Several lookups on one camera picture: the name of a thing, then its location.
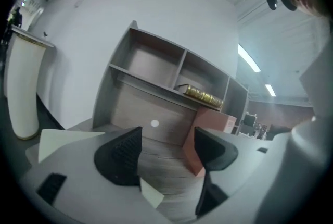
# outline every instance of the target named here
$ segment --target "round white dot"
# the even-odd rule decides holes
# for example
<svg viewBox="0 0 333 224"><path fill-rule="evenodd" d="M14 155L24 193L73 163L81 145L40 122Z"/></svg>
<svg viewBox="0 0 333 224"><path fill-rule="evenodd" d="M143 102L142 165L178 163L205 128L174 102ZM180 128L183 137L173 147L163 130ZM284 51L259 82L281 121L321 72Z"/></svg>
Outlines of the round white dot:
<svg viewBox="0 0 333 224"><path fill-rule="evenodd" d="M158 121L158 120L152 120L151 121L151 123L150 123L154 128L156 128L159 124L160 124L160 122Z"/></svg>

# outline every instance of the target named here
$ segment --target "fluorescent light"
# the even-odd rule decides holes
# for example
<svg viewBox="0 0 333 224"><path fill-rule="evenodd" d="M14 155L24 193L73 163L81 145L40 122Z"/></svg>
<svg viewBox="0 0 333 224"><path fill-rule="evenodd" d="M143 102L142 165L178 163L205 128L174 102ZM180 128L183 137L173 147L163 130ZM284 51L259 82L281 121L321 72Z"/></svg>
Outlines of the fluorescent light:
<svg viewBox="0 0 333 224"><path fill-rule="evenodd" d="M238 54L249 64L249 66L253 69L254 72L260 72L260 68L253 61L251 56L238 44Z"/></svg>
<svg viewBox="0 0 333 224"><path fill-rule="evenodd" d="M276 97L275 92L273 91L273 88L270 84L265 85L267 90L270 92L271 96Z"/></svg>

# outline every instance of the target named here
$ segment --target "gold book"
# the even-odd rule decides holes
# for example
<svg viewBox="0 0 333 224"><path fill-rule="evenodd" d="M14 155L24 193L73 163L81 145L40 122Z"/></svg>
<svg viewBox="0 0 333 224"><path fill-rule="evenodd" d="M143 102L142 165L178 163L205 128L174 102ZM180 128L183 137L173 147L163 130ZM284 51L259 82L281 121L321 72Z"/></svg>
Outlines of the gold book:
<svg viewBox="0 0 333 224"><path fill-rule="evenodd" d="M188 96L191 96L195 99L201 100L207 104L210 104L212 106L221 108L223 106L223 101L214 95L211 95L209 93L206 93L198 88L193 87L189 84L183 84L178 86L178 91L181 93L184 93Z"/></svg>

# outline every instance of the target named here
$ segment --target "white column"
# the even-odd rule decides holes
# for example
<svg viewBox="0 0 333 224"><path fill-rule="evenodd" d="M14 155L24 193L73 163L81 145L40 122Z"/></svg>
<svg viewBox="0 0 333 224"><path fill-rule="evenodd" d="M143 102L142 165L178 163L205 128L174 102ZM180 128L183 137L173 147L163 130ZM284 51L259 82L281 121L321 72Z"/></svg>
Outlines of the white column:
<svg viewBox="0 0 333 224"><path fill-rule="evenodd" d="M50 43L16 27L8 62L6 92L12 128L20 139L37 135L36 91L40 65Z"/></svg>

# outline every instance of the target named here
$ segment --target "white wall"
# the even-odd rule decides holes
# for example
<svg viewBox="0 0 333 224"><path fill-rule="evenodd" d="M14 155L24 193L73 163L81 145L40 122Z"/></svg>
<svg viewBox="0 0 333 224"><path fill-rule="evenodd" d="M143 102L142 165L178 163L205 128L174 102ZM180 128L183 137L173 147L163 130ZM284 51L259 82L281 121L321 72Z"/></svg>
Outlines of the white wall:
<svg viewBox="0 0 333 224"><path fill-rule="evenodd" d="M237 22L227 0L51 0L32 28L57 47L44 57L38 94L65 129L92 116L107 62L133 20L236 75Z"/></svg>

